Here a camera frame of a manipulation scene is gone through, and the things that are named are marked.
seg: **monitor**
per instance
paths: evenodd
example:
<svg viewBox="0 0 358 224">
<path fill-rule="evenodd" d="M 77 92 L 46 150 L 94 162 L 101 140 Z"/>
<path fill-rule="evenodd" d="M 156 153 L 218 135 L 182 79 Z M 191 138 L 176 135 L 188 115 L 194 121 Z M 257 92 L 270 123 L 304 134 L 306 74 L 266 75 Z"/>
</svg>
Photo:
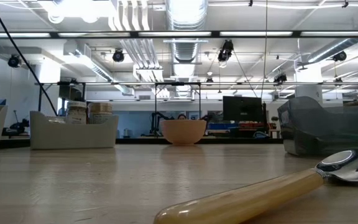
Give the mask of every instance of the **monitor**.
<svg viewBox="0 0 358 224">
<path fill-rule="evenodd" d="M 262 99 L 256 97 L 224 96 L 223 120 L 263 122 Z"/>
</svg>

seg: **wall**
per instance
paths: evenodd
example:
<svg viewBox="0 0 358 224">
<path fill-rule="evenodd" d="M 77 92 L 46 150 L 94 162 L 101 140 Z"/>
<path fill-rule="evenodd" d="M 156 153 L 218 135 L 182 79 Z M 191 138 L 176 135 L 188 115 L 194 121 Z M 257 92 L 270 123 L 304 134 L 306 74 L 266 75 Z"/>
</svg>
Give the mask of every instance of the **wall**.
<svg viewBox="0 0 358 224">
<path fill-rule="evenodd" d="M 7 61 L 0 58 L 0 100 L 6 99 L 8 112 L 5 127 L 16 123 L 14 110 L 19 121 L 29 119 L 29 111 L 37 110 L 38 88 L 27 69 L 11 68 Z"/>
</svg>

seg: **wooden table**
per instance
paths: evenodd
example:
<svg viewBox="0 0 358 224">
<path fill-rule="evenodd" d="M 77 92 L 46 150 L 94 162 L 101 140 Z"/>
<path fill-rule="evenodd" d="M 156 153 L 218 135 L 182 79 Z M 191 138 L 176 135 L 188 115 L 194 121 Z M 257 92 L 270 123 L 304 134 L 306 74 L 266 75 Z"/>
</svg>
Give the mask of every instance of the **wooden table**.
<svg viewBox="0 0 358 224">
<path fill-rule="evenodd" d="M 282 145 L 118 145 L 0 153 L 0 223 L 149 223 L 163 207 L 313 167 Z M 326 185 L 252 224 L 358 224 L 358 185 Z"/>
</svg>

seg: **bowl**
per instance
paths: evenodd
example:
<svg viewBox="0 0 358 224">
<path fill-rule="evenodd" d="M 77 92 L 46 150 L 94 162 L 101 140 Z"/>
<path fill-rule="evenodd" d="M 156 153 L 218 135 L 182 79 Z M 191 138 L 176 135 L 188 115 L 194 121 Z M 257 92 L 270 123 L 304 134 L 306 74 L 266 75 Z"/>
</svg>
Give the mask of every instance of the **bowl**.
<svg viewBox="0 0 358 224">
<path fill-rule="evenodd" d="M 164 138 L 174 145 L 191 145 L 205 134 L 206 121 L 203 120 L 166 120 L 161 122 Z"/>
</svg>

